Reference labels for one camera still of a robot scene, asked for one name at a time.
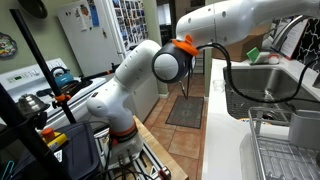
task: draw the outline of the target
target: refrigerator door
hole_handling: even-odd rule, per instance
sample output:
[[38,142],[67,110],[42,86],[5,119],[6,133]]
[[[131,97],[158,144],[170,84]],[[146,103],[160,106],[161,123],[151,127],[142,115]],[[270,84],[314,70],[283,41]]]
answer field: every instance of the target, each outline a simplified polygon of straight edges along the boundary
[[142,0],[106,0],[110,17],[114,19],[114,27],[120,33],[120,40],[125,49],[132,50],[145,39],[148,39],[148,29]]
[[57,15],[85,76],[111,69],[122,62],[111,22],[101,1],[78,1],[57,9]]

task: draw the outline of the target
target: white countertop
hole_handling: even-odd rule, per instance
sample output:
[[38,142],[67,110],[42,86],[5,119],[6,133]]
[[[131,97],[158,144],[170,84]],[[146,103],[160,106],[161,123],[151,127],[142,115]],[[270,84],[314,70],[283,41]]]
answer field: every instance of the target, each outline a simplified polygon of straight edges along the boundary
[[[232,62],[232,66],[249,66],[249,61],[242,63]],[[298,80],[304,65],[298,61],[281,60],[278,65],[256,65],[254,68],[268,66],[279,67],[295,80]],[[226,67],[224,60],[213,59],[210,94],[207,115],[206,140],[203,159],[202,179],[244,179],[241,170],[240,144],[243,138],[250,134],[249,123],[237,121],[227,112],[225,92],[215,92],[213,81],[223,80],[223,68]],[[320,100],[320,89],[312,87],[317,73],[307,70],[302,86],[315,98]],[[288,127],[263,126],[262,131],[276,135],[288,134]]]

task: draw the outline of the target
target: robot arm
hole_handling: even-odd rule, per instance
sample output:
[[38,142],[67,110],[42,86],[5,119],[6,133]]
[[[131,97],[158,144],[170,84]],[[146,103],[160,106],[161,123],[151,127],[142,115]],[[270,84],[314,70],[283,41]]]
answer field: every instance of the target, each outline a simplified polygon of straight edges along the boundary
[[229,45],[243,40],[250,31],[273,18],[293,15],[320,16],[319,0],[230,0],[211,4],[183,16],[177,24],[177,43],[166,44],[153,59],[153,72],[165,83],[180,81],[196,47],[210,42]]
[[320,15],[320,0],[230,0],[205,6],[182,17],[177,24],[177,39],[160,49],[146,40],[137,46],[118,67],[115,76],[88,98],[88,110],[110,121],[110,134],[119,144],[112,149],[110,163],[125,154],[139,154],[142,140],[124,100],[148,76],[165,83],[184,78],[200,45],[210,42],[228,45],[244,39],[255,26],[273,18],[292,15]]
[[152,75],[151,59],[159,49],[157,43],[143,41],[117,68],[115,76],[88,98],[88,110],[94,116],[108,118],[115,135],[125,136],[134,129],[132,113],[123,102]]

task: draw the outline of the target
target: stove knob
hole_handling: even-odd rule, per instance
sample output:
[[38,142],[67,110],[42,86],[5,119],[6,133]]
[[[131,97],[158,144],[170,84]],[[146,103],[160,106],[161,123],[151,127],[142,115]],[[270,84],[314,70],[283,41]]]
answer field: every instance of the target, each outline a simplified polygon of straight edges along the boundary
[[32,74],[35,76],[39,76],[40,72],[36,69],[32,70]]

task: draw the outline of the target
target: cable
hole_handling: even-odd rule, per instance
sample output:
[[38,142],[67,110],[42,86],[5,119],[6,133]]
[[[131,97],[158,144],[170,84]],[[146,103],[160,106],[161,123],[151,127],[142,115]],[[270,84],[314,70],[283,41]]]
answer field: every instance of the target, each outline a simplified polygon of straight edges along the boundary
[[132,174],[134,180],[137,180],[137,178],[136,178],[136,176],[134,175],[134,172],[133,172],[133,171],[131,171],[129,168],[127,168],[126,170],[129,171],[129,172]]
[[109,160],[110,160],[110,152],[112,150],[112,139],[109,136],[109,142],[108,142],[108,154],[107,154],[107,160],[106,160],[106,166],[104,167],[104,170],[107,171],[108,170],[108,165],[109,165]]
[[126,173],[125,173],[125,169],[120,165],[120,169],[121,169],[121,177],[122,177],[122,180],[127,180],[126,178]]
[[311,103],[320,104],[319,101],[315,101],[315,100],[311,100],[311,99],[293,98],[292,100],[296,100],[296,101],[307,101],[307,102],[311,102]]
[[118,169],[118,168],[112,168],[112,169],[108,169],[108,170],[106,170],[106,171],[102,171],[102,172],[100,172],[99,174],[95,175],[93,178],[87,177],[85,180],[88,180],[88,179],[94,180],[94,179],[96,179],[96,178],[104,175],[105,173],[108,173],[108,172],[113,171],[113,170],[116,170],[116,169]]
[[[141,174],[141,175],[147,177],[148,179],[154,180],[154,179],[153,179],[151,176],[149,176],[148,174],[145,174],[145,173],[142,173],[142,172],[137,172],[137,171],[131,171],[131,170],[128,170],[128,169],[126,169],[126,170],[129,171],[129,172],[126,172],[125,174],[130,174],[130,173]],[[122,177],[122,174],[119,175],[119,176],[116,176],[115,178],[113,178],[113,180],[116,180],[116,179],[118,179],[119,177]]]
[[231,60],[230,60],[230,55],[228,53],[228,51],[221,45],[218,43],[211,43],[211,44],[207,44],[207,45],[203,45],[203,46],[199,46],[197,47],[197,49],[204,49],[206,47],[213,47],[213,48],[217,48],[219,51],[221,51],[221,53],[224,55],[226,62],[227,62],[227,75],[228,75],[228,81],[232,87],[232,89],[239,94],[240,96],[249,99],[251,101],[255,101],[255,102],[259,102],[259,103],[282,103],[282,102],[287,102],[292,100],[299,92],[300,88],[301,88],[301,84],[302,84],[302,80],[304,77],[305,72],[307,71],[308,67],[311,66],[313,63],[317,62],[320,60],[320,58],[317,58],[311,62],[309,62],[307,65],[305,65],[305,67],[303,68],[300,78],[299,78],[299,82],[297,85],[297,89],[296,91],[289,97],[283,98],[283,99],[278,99],[278,100],[264,100],[264,99],[257,99],[257,98],[253,98],[250,96],[247,96],[245,94],[243,94],[242,92],[240,92],[236,86],[233,83],[233,79],[232,79],[232,73],[231,73]]

